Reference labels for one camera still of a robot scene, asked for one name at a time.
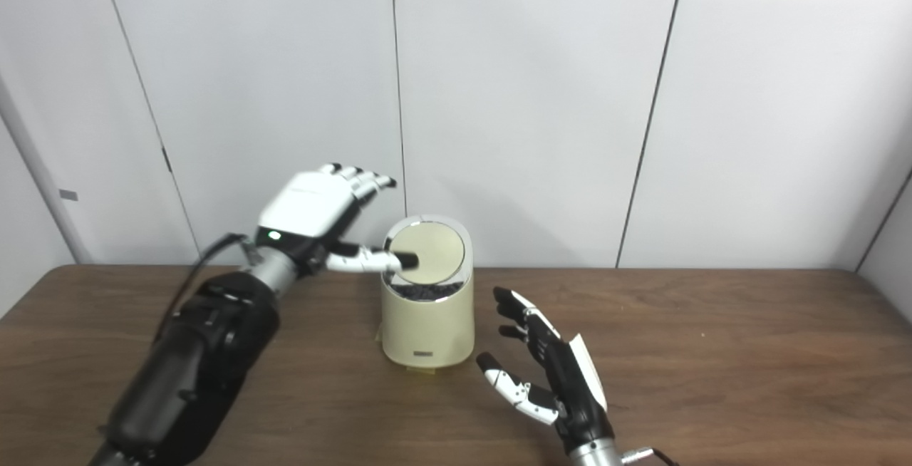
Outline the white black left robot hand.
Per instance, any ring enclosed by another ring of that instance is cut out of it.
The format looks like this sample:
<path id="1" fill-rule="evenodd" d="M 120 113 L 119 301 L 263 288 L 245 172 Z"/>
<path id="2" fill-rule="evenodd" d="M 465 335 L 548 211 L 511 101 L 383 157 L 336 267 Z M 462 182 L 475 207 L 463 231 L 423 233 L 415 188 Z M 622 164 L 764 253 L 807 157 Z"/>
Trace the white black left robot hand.
<path id="1" fill-rule="evenodd" d="M 264 208 L 255 230 L 257 249 L 290 259 L 299 276 L 322 270 L 402 272 L 419 268 L 413 252 L 392 252 L 344 241 L 344 235 L 393 177 L 329 163 L 295 174 Z"/>

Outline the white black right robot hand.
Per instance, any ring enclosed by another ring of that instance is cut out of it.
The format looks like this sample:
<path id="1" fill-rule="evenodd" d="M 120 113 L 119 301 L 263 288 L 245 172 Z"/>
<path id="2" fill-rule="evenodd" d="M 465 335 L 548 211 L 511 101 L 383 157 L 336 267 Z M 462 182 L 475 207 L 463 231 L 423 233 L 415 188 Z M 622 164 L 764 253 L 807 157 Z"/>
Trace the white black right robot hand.
<path id="1" fill-rule="evenodd" d="M 515 410 L 553 427 L 567 453 L 615 440 L 605 389 L 583 337 L 564 339 L 543 311 L 518 291 L 496 286 L 492 293 L 497 313 L 512 320 L 499 327 L 499 334 L 524 343 L 544 369 L 548 387 L 526 382 L 483 352 L 476 362 L 487 382 Z"/>

